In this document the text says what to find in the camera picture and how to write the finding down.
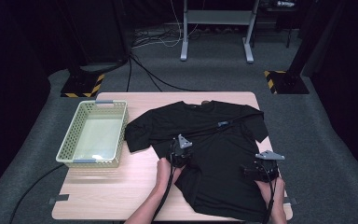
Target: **gray carpet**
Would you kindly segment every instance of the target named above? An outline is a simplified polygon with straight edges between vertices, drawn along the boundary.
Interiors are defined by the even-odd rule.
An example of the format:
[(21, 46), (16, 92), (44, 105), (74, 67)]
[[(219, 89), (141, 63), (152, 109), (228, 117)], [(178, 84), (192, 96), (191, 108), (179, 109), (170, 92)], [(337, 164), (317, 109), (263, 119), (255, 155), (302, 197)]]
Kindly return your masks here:
[[(181, 43), (172, 48), (148, 45), (133, 49), (132, 53), (150, 72), (177, 87), (252, 91), (265, 112), (273, 149), (286, 157), (279, 163), (286, 190), (299, 202), (293, 206), (294, 216), (289, 223), (358, 223), (358, 162), (330, 126), (310, 80), (303, 77), (310, 91), (305, 95), (274, 95), (268, 88), (264, 71), (286, 70), (301, 42), (294, 37), (287, 49), (285, 38), (285, 33), (259, 36), (253, 49), (254, 64), (244, 59), (240, 34), (191, 40), (187, 62), (179, 60)], [(127, 63), (107, 73), (99, 92), (126, 91), (129, 72)], [(55, 156), (62, 139), (78, 103), (87, 100), (60, 97), (68, 76), (63, 70), (49, 77), (48, 101), (0, 179), (0, 223), (8, 223), (21, 195), (40, 176), (59, 165)], [(160, 82), (158, 85), (163, 91), (179, 91)], [(145, 70), (134, 62), (129, 91), (158, 91)], [(66, 172), (67, 168), (61, 167), (35, 185), (21, 202), (13, 223), (93, 223), (51, 217), (53, 205), (48, 200), (59, 194)]]

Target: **tabletop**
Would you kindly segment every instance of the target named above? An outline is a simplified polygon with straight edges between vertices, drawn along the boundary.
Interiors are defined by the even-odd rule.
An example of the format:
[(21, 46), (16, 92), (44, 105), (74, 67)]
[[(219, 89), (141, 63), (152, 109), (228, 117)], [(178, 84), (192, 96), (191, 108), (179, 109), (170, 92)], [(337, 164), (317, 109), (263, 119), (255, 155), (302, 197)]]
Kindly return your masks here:
[[(124, 100), (128, 104), (129, 120), (138, 118), (149, 109), (184, 101), (200, 105), (202, 101), (221, 101), (250, 105), (260, 109), (255, 95), (248, 91), (230, 92), (102, 92), (98, 100)], [(260, 151), (272, 150), (267, 137), (257, 143)], [(60, 195), (67, 200), (57, 201), (52, 216), (70, 220), (126, 220), (146, 199), (156, 182), (158, 156), (153, 148), (130, 153), (123, 143), (118, 168), (70, 168)], [(291, 205), (285, 204), (286, 219), (293, 216)], [(164, 206), (155, 220), (171, 221), (228, 221), (193, 211), (182, 192), (172, 186)]]

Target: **metal stand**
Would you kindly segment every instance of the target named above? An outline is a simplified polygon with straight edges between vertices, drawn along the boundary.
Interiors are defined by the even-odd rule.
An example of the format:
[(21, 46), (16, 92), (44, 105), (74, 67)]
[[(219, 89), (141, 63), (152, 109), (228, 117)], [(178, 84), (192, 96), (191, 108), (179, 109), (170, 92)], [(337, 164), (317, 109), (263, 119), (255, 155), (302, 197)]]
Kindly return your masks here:
[(231, 24), (231, 25), (248, 25), (246, 37), (242, 39), (243, 47), (246, 54), (246, 62), (253, 63), (254, 57), (249, 45), (252, 31), (255, 24), (259, 0), (255, 0), (252, 11), (227, 11), (227, 10), (188, 10), (187, 0), (184, 0), (183, 29), (184, 37), (181, 52), (181, 61), (187, 60), (188, 49), (188, 24)]

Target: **t-shirt sleeve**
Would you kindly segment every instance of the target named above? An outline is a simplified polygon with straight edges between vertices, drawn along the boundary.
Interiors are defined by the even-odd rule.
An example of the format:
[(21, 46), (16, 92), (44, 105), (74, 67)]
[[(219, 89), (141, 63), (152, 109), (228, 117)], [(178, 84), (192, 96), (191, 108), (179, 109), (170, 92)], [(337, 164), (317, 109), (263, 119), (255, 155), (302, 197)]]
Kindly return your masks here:
[(251, 116), (245, 119), (244, 125), (250, 131), (252, 137), (257, 142), (261, 143), (267, 136), (269, 136), (269, 131), (264, 122), (264, 113), (251, 106), (245, 108), (244, 111), (251, 114)]
[(130, 152), (150, 147), (149, 137), (152, 133), (152, 111), (147, 111), (127, 124), (124, 139)]

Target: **black curtain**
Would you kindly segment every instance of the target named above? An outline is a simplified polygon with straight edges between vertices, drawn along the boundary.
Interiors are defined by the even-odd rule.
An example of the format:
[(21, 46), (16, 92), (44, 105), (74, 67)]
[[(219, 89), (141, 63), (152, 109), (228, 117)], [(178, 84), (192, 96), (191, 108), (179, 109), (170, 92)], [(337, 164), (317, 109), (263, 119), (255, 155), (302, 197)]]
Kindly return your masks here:
[(51, 2), (53, 6), (56, 6), (56, 2), (58, 2), (56, 0), (5, 0), (11, 16), (16, 20), (47, 76), (49, 76), (66, 67), (54, 41), (50, 38), (51, 31), (44, 23), (42, 1)]
[(32, 43), (0, 0), (0, 177), (33, 127), (49, 89)]
[[(251, 9), (254, 0), (189, 0), (189, 9), (209, 10), (247, 10)], [(183, 0), (129, 0), (132, 22), (136, 28), (160, 25), (164, 22), (175, 21), (172, 11), (179, 22), (183, 21)]]
[(322, 66), (311, 81), (334, 130), (358, 160), (358, 1), (346, 1)]

